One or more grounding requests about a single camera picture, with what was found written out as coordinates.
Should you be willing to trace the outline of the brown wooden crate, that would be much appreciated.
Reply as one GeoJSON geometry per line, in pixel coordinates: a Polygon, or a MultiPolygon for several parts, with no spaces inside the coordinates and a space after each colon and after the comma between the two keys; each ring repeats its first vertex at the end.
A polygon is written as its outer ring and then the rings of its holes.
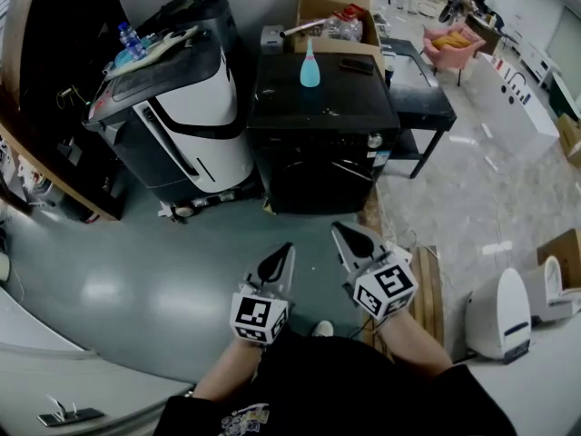
{"type": "Polygon", "coordinates": [[[537,262],[555,256],[562,269],[581,269],[581,229],[570,229],[537,248],[537,262]]]}

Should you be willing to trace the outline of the person's left forearm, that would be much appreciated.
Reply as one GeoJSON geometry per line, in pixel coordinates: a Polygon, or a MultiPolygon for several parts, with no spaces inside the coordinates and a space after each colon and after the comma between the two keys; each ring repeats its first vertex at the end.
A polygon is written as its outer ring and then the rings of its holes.
{"type": "Polygon", "coordinates": [[[234,338],[219,360],[195,386],[192,397],[225,401],[251,381],[257,371],[262,347],[234,338]]]}

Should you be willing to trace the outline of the white toilet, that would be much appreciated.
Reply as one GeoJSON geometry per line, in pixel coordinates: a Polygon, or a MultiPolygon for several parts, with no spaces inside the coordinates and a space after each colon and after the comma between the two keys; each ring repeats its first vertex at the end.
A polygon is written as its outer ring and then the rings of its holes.
{"type": "Polygon", "coordinates": [[[558,259],[550,255],[523,276],[534,323],[568,320],[581,312],[581,288],[565,289],[558,259]]]}

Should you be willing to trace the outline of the small grey box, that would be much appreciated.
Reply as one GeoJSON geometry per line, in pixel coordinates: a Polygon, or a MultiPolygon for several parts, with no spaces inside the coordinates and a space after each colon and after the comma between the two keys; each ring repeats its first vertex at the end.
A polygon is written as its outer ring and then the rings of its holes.
{"type": "Polygon", "coordinates": [[[263,55],[280,55],[284,53],[284,31],[282,25],[265,25],[261,29],[260,48],[263,55]]]}

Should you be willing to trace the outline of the crumpled clear plastic bottles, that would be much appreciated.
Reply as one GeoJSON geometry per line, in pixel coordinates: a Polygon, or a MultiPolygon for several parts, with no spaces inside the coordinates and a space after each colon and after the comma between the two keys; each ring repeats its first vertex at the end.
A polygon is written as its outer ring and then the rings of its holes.
{"type": "Polygon", "coordinates": [[[360,17],[363,14],[364,9],[354,4],[344,7],[340,12],[335,11],[323,23],[321,35],[330,39],[360,42],[363,36],[360,17]]]}

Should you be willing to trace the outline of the black washing machine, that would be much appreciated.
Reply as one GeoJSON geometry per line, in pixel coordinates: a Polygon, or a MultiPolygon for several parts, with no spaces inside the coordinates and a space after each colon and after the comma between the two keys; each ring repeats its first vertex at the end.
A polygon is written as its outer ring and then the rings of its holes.
{"type": "Polygon", "coordinates": [[[329,215],[360,211],[399,138],[400,124],[378,68],[340,67],[342,58],[375,65],[368,54],[318,54],[320,84],[300,84],[303,54],[261,58],[247,133],[301,130],[316,146],[251,149],[274,213],[329,215]]]}

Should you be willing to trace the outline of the small cardboard box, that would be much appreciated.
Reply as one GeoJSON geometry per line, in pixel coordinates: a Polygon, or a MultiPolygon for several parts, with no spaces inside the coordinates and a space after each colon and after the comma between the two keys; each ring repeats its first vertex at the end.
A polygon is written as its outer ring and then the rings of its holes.
{"type": "Polygon", "coordinates": [[[556,122],[556,128],[566,159],[576,169],[581,169],[581,121],[562,114],[556,122]]]}

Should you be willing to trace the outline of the person's black clothing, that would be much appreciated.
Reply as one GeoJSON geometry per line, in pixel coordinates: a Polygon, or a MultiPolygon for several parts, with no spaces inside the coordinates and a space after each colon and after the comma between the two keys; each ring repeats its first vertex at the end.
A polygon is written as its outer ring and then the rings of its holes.
{"type": "Polygon", "coordinates": [[[423,380],[367,344],[286,331],[225,398],[174,396],[153,436],[517,436],[465,365],[423,380]]]}

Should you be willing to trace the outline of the person's right forearm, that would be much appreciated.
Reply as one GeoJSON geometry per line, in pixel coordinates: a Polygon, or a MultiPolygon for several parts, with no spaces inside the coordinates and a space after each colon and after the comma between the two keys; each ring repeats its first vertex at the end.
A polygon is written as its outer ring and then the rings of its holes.
{"type": "Polygon", "coordinates": [[[406,310],[391,315],[379,335],[396,359],[426,380],[453,367],[445,349],[406,310]]]}

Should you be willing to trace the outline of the metal bracket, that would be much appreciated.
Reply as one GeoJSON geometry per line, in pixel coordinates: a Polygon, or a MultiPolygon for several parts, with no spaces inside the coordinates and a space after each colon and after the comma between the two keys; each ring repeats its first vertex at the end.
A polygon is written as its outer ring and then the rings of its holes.
{"type": "Polygon", "coordinates": [[[105,414],[95,408],[88,407],[79,409],[73,402],[73,409],[68,411],[61,402],[51,395],[46,395],[50,402],[52,402],[57,410],[53,413],[39,414],[36,419],[39,420],[45,427],[54,428],[74,424],[84,421],[91,421],[102,418],[105,414]]]}

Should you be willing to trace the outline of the white power strip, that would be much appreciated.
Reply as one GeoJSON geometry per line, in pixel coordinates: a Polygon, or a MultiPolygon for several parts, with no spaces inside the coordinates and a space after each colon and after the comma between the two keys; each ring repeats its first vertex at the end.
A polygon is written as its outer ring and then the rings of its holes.
{"type": "Polygon", "coordinates": [[[413,255],[409,251],[399,247],[395,243],[391,241],[385,242],[386,249],[393,254],[394,257],[397,259],[405,262],[407,265],[410,265],[413,255]]]}

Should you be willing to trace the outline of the rounded white appliance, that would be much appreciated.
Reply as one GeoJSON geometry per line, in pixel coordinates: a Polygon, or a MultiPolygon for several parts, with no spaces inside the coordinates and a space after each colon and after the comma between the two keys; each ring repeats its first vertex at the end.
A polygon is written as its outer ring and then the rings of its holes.
{"type": "Polygon", "coordinates": [[[510,364],[528,353],[531,312],[524,282],[513,268],[473,291],[465,312],[467,347],[510,364]]]}

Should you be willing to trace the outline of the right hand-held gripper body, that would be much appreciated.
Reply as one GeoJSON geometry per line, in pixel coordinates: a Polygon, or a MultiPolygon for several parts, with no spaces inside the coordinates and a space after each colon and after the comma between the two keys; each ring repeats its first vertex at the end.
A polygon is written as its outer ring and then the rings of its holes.
{"type": "Polygon", "coordinates": [[[363,263],[348,283],[352,300],[377,321],[407,308],[419,287],[409,265],[392,252],[363,263]]]}

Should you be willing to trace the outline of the black phone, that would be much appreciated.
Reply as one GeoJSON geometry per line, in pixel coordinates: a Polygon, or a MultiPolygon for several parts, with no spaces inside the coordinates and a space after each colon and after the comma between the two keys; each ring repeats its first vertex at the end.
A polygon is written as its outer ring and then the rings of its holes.
{"type": "Polygon", "coordinates": [[[340,60],[340,67],[345,70],[367,75],[373,75],[375,71],[374,64],[352,58],[342,58],[340,60]]]}

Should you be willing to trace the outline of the white cloth gloves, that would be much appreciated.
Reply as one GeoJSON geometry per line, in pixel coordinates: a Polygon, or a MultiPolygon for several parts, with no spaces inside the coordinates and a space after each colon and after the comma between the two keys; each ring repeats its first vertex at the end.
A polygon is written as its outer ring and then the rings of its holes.
{"type": "Polygon", "coordinates": [[[192,38],[200,31],[200,27],[195,25],[186,30],[170,32],[156,42],[149,44],[145,49],[145,56],[138,60],[133,59],[127,49],[119,52],[112,62],[103,68],[104,79],[106,81],[114,79],[122,74],[127,74],[135,70],[144,68],[158,61],[167,51],[188,39],[192,38]]]}

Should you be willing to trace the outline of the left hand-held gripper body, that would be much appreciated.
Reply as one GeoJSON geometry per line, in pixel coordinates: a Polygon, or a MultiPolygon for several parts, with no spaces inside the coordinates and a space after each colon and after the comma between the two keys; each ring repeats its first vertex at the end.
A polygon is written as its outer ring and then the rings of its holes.
{"type": "Polygon", "coordinates": [[[232,295],[230,326],[240,339],[260,345],[273,344],[289,320],[289,286],[255,287],[241,283],[232,295]]]}

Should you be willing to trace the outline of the large white and black machine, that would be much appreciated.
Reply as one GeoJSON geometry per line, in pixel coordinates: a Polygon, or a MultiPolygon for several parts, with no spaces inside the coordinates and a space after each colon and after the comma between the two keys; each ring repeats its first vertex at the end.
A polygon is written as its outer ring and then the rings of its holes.
{"type": "Polygon", "coordinates": [[[228,0],[172,0],[143,30],[157,41],[195,25],[153,64],[104,79],[83,120],[174,221],[257,191],[246,136],[251,63],[228,0]]]}

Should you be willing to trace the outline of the long white cabinet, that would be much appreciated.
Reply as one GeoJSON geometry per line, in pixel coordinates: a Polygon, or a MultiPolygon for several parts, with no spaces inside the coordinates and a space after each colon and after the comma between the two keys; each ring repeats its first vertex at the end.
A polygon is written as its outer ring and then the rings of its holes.
{"type": "Polygon", "coordinates": [[[507,152],[542,155],[558,140],[546,108],[505,59],[479,53],[465,88],[490,138],[507,152]]]}

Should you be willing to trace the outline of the wooden shelf unit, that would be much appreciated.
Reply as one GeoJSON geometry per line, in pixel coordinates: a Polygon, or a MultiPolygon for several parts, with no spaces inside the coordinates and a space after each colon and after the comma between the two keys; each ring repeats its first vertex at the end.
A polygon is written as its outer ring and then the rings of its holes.
{"type": "Polygon", "coordinates": [[[20,68],[25,27],[33,0],[10,0],[3,35],[0,68],[0,137],[38,172],[78,203],[109,221],[121,219],[122,205],[82,174],[56,149],[44,144],[41,135],[20,110],[20,68]]]}

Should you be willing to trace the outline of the light blue bottle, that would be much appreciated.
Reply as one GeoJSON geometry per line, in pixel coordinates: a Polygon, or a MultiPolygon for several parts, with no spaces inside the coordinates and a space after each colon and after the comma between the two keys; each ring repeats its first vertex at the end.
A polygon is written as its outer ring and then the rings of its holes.
{"type": "Polygon", "coordinates": [[[307,40],[307,51],[300,69],[300,84],[307,88],[314,88],[320,84],[320,69],[314,56],[310,37],[307,40]]]}

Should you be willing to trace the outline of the clear plastic water bottle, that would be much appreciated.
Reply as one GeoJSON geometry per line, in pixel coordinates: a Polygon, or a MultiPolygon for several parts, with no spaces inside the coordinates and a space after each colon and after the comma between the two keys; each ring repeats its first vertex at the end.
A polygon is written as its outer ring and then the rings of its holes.
{"type": "Polygon", "coordinates": [[[127,23],[118,25],[120,41],[131,55],[133,60],[140,60],[146,56],[145,49],[136,31],[127,23]]]}

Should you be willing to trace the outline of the metal tube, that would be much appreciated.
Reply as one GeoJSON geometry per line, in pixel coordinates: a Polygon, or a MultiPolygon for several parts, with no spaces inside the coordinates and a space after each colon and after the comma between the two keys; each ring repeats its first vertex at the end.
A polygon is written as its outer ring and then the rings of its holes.
{"type": "Polygon", "coordinates": [[[282,31],[279,32],[279,36],[282,39],[284,39],[286,37],[290,37],[291,35],[307,31],[313,27],[324,25],[327,21],[328,21],[327,18],[321,18],[321,19],[317,19],[317,20],[308,22],[308,23],[303,24],[303,25],[298,25],[298,26],[295,26],[295,27],[292,27],[289,29],[283,29],[282,31]]]}

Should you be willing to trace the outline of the black side table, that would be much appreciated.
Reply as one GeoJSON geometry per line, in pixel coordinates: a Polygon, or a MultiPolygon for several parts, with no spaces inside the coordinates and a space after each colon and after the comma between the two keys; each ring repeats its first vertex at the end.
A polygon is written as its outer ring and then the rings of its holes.
{"type": "Polygon", "coordinates": [[[381,46],[385,82],[399,117],[400,133],[390,159],[414,161],[414,179],[427,163],[457,115],[433,70],[409,41],[388,38],[381,46]]]}

